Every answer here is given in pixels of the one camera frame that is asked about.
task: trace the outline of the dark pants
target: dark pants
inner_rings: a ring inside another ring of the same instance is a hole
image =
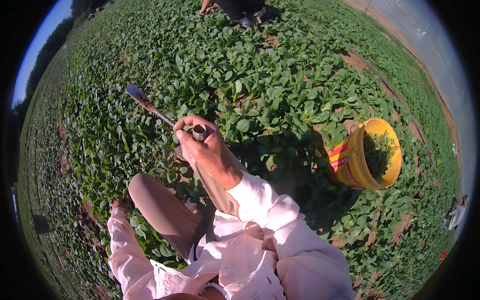
[[[232,21],[238,21],[261,10],[265,0],[216,0]]]

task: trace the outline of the person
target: person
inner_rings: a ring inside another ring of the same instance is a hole
[[[258,23],[266,13],[265,0],[204,0],[200,14],[208,13],[215,7],[222,8],[233,22],[244,28],[250,27],[249,17],[255,17]]]
[[[207,128],[203,143],[183,130],[198,124]],[[191,212],[161,181],[136,174],[128,185],[135,206],[188,265],[179,270],[149,261],[126,219],[126,202],[117,199],[108,220],[108,264],[124,299],[354,298],[342,251],[310,229],[291,197],[250,175],[216,125],[190,115],[173,130],[215,214],[198,234],[202,213]]]
[[[444,218],[444,229],[455,230],[458,225],[462,222],[463,217],[465,216],[465,211],[467,210],[466,202],[468,196],[465,195],[460,199],[460,202],[457,202],[455,194],[453,196],[453,208]]]

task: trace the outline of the green leafy plant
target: green leafy plant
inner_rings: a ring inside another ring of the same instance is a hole
[[[386,130],[384,134],[369,133],[363,137],[365,161],[370,174],[376,181],[382,179],[391,165],[390,160],[395,152],[390,145],[393,141]]]

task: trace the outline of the hand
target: hand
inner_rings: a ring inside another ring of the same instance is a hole
[[[112,203],[112,209],[110,209],[110,214],[112,213],[112,210],[118,207],[123,208],[126,212],[128,212],[127,202],[123,198],[117,198]]]
[[[207,129],[207,138],[203,143],[182,130],[185,125],[199,124],[205,125]],[[204,168],[226,190],[230,190],[240,183],[243,173],[233,164],[228,154],[229,150],[223,143],[222,135],[215,124],[199,116],[189,115],[180,119],[173,127],[173,131],[177,134],[184,156],[187,153],[193,163]]]
[[[213,2],[214,0],[204,0],[202,3],[202,8],[200,9],[199,14],[203,14],[204,12],[207,13],[210,9],[208,6]]]

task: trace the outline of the tree line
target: tree line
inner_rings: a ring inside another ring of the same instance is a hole
[[[23,101],[19,101],[13,107],[13,111],[17,112],[17,121],[19,123],[20,129],[22,128],[23,122],[25,120],[25,115],[32,100],[32,96],[36,90],[40,79],[42,78],[43,73],[47,69],[48,65],[52,61],[53,57],[60,49],[60,47],[65,43],[68,33],[73,29],[75,20],[83,18],[88,15],[90,12],[94,12],[95,9],[104,3],[107,0],[73,0],[70,6],[72,14],[69,18],[65,18],[58,24],[55,30],[47,38],[45,44],[38,53],[38,56],[35,61],[35,65],[30,73],[30,76],[27,80],[25,88],[25,98]]]

